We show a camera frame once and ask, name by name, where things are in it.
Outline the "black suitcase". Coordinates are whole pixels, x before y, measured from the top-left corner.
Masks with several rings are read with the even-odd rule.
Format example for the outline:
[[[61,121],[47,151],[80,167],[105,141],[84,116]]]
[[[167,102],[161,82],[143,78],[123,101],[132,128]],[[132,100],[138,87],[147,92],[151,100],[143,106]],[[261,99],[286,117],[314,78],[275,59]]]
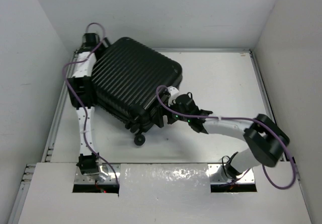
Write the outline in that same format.
[[[102,53],[92,71],[98,105],[125,124],[135,135],[134,143],[145,143],[144,133],[154,124],[156,89],[179,87],[181,65],[165,55],[122,37]]]

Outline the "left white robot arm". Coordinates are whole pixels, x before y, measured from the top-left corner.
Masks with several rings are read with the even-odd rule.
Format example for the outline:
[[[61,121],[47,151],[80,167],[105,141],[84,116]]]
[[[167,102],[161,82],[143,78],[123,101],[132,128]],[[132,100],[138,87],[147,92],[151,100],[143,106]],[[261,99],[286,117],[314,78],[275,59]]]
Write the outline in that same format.
[[[93,49],[104,49],[98,34],[85,33],[81,48],[78,51],[74,73],[67,79],[70,102],[76,110],[80,150],[76,164],[82,175],[93,176],[100,174],[99,153],[94,148],[93,119],[97,94],[92,83],[92,71],[97,61]]]

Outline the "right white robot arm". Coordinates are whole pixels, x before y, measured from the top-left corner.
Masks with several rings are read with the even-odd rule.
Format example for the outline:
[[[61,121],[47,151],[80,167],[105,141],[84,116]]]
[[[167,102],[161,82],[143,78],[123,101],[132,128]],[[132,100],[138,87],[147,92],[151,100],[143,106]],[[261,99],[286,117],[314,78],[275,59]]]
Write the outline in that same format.
[[[168,105],[159,103],[171,114],[172,121],[184,121],[197,133],[221,134],[247,143],[248,148],[236,152],[223,164],[227,178],[236,179],[244,171],[262,165],[274,167],[282,154],[289,155],[289,137],[267,116],[256,118],[219,117],[199,109],[190,94],[167,94]]]

